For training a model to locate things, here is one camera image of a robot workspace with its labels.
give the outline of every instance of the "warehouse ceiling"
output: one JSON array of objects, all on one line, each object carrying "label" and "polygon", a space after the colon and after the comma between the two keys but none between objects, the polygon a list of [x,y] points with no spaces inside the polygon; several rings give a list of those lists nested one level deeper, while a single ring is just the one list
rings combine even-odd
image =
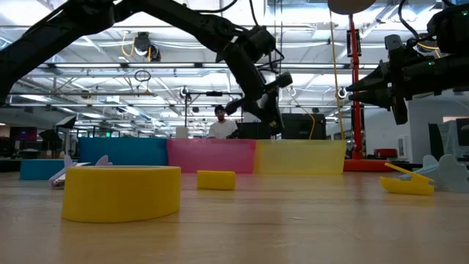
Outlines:
[{"label": "warehouse ceiling", "polygon": [[[63,2],[0,1],[0,47],[4,48],[17,40],[32,24]],[[231,0],[178,2],[195,10],[215,10],[226,6]],[[403,17],[419,33],[425,32],[426,23],[440,11],[441,4],[435,0],[409,2],[403,10]],[[302,111],[292,107],[296,105],[292,96],[309,109],[313,106],[333,106],[336,85],[327,2],[256,0],[254,9],[259,23],[266,25],[277,38],[278,48],[285,55],[283,69],[292,73],[292,86],[281,93],[279,104],[282,111]],[[250,28],[254,25],[251,16],[246,15],[250,13],[249,1],[239,0],[219,15]],[[346,87],[352,80],[346,49],[349,21],[347,16],[335,14],[332,19],[336,61],[339,64],[337,81],[339,87]],[[369,9],[356,14],[354,21],[362,37],[361,77],[370,73],[380,59],[387,60],[383,42],[385,36],[398,34],[403,40],[412,36],[399,22],[396,1],[377,1]],[[138,32],[150,33],[152,43],[160,50],[160,63],[152,63],[153,66],[149,67],[146,57],[132,52],[133,38]],[[64,113],[88,114],[79,115],[79,119],[86,123],[108,120],[115,128],[122,130],[150,129],[166,135],[173,133],[177,126],[184,125],[185,107],[181,89],[186,88],[189,92],[242,92],[226,65],[214,65],[214,61],[215,54],[191,35],[157,18],[139,13],[104,32],[75,41],[47,61],[56,63],[52,69],[51,65],[42,65],[20,80],[12,91],[20,95],[9,96],[8,103],[38,107],[54,105],[55,109]],[[148,75],[149,80],[137,81],[136,73]],[[90,96],[73,95],[84,92]],[[207,126],[214,121],[212,106],[226,104],[239,95],[191,97],[191,107],[198,107],[198,111],[188,110],[191,133],[200,135],[206,133]],[[322,111],[333,121],[333,109],[323,108]],[[240,119],[240,116],[240,112],[235,113],[233,119]]]}]

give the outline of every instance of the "yellow plastic piece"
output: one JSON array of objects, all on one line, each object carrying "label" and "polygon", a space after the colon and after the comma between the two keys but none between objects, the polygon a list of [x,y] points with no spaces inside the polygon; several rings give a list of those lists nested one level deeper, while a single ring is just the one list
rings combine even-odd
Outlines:
[{"label": "yellow plastic piece", "polygon": [[234,190],[236,188],[236,173],[198,171],[197,188]]},{"label": "yellow plastic piece", "polygon": [[412,175],[412,180],[399,180],[381,177],[381,186],[391,193],[395,194],[419,194],[419,195],[432,195],[435,192],[435,187],[431,186],[429,182],[434,180],[422,176],[415,172],[394,166],[393,164],[385,164],[386,166],[397,171]]},{"label": "yellow plastic piece", "polygon": [[254,171],[258,174],[340,175],[343,140],[258,140]]},{"label": "yellow plastic piece", "polygon": [[141,221],[180,208],[181,169],[83,166],[67,170],[62,218],[92,223]]}]

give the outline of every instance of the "pink bin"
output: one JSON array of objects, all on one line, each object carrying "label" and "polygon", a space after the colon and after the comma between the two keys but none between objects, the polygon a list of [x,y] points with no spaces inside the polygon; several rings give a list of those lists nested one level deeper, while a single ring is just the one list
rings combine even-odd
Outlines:
[{"label": "pink bin", "polygon": [[168,139],[169,166],[251,174],[256,141],[251,139]]}]

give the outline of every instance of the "red stand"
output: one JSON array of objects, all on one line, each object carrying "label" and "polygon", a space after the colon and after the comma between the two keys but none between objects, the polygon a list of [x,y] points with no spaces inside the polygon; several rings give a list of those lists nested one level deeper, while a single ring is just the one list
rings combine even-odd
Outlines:
[{"label": "red stand", "polygon": [[[353,23],[353,15],[349,15],[350,36],[352,42],[352,82],[358,82],[358,69],[360,59],[358,57],[357,36],[355,34],[355,24]],[[367,160],[363,159],[363,139],[361,136],[361,108],[358,101],[353,102],[354,115],[353,120],[353,139],[355,145],[352,151],[352,159],[345,160],[344,171],[346,172],[392,172],[391,168],[384,165],[384,160]]]}]

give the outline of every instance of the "person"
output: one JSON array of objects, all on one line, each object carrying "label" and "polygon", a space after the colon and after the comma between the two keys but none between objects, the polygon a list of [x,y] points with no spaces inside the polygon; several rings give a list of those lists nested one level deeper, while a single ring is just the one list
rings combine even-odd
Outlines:
[{"label": "person", "polygon": [[210,139],[225,139],[237,130],[236,123],[225,118],[225,108],[221,105],[215,107],[215,116],[218,121],[210,126],[208,137]]}]

